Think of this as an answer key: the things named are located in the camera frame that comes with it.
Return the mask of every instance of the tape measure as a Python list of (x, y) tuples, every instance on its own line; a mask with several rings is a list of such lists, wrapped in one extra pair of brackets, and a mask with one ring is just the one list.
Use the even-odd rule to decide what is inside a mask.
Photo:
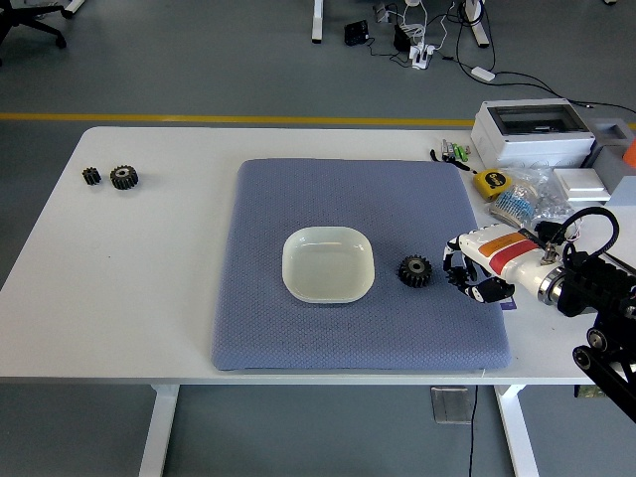
[(473, 176), (475, 188), (486, 201), (491, 202), (499, 197), (511, 185), (512, 181), (498, 169), (487, 169)]

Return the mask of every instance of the floor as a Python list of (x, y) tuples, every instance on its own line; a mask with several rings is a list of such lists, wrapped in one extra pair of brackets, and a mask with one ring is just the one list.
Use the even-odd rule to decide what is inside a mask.
[[(64, 33), (65, 50), (53, 37), (13, 29), (0, 46), (0, 286), (91, 127), (443, 129), (470, 127), (484, 100), (552, 97), (528, 85), (480, 84), (441, 55), (427, 71), (378, 56), (395, 50), (393, 24), (375, 23), (375, 3), (326, 0), (321, 45), (311, 43), (313, 0), (87, 0), (71, 20), (45, 19)], [(431, 20), (449, 2), (426, 6)], [(636, 108), (632, 2), (487, 7), (495, 72), (535, 76), (573, 100)], [(423, 22), (423, 10), (406, 19)], [(375, 38), (371, 50), (343, 42), (344, 25), (360, 20)], [(438, 21), (427, 33), (435, 44), (444, 33)], [(456, 49), (460, 28), (445, 26), (445, 57), (491, 67), (492, 48), (478, 49), (462, 29)], [(504, 73), (493, 82), (537, 84)], [(636, 128), (627, 109), (578, 112)], [(494, 392), (478, 396), (473, 474), (513, 475)], [(153, 400), (145, 386), (1, 384), (0, 475), (136, 475)], [(608, 399), (532, 387), (520, 400), (543, 476), (636, 475), (636, 426)], [(419, 387), (183, 387), (173, 429), (166, 475), (469, 472), (470, 426), (435, 424), (428, 389)]]

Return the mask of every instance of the red stripe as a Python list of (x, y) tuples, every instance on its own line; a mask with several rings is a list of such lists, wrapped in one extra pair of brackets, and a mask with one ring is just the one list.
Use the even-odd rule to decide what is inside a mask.
[(524, 241), (518, 241), (517, 243), (495, 253), (495, 255), (490, 259), (490, 267), (495, 273), (500, 275), (501, 270), (504, 269), (506, 263), (534, 248), (539, 248), (539, 246), (531, 240), (526, 239)]

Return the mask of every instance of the gear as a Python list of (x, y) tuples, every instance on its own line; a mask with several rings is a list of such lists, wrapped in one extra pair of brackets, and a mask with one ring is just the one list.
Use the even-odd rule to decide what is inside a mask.
[(470, 278), (468, 271), (463, 266), (453, 266), (450, 270), (446, 271), (448, 283), (457, 287), (464, 287), (468, 283)]
[(405, 258), (399, 265), (397, 276), (405, 285), (412, 288), (426, 286), (433, 271), (428, 260), (419, 255)]
[(81, 174), (83, 175), (83, 178), (86, 181), (86, 183), (89, 184), (90, 186), (99, 184), (99, 182), (101, 181), (101, 176), (99, 175), (99, 173), (94, 167), (88, 167), (84, 169)]
[(139, 182), (137, 171), (132, 166), (119, 166), (112, 170), (110, 173), (110, 180), (115, 189), (125, 191)]

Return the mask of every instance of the clear plastic packaging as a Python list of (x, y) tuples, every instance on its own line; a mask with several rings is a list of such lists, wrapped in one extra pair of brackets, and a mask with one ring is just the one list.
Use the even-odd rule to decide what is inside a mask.
[(563, 222), (574, 213), (552, 169), (505, 168), (502, 172), (511, 177), (512, 185), (489, 207), (490, 214), (502, 222), (531, 229), (540, 221)]

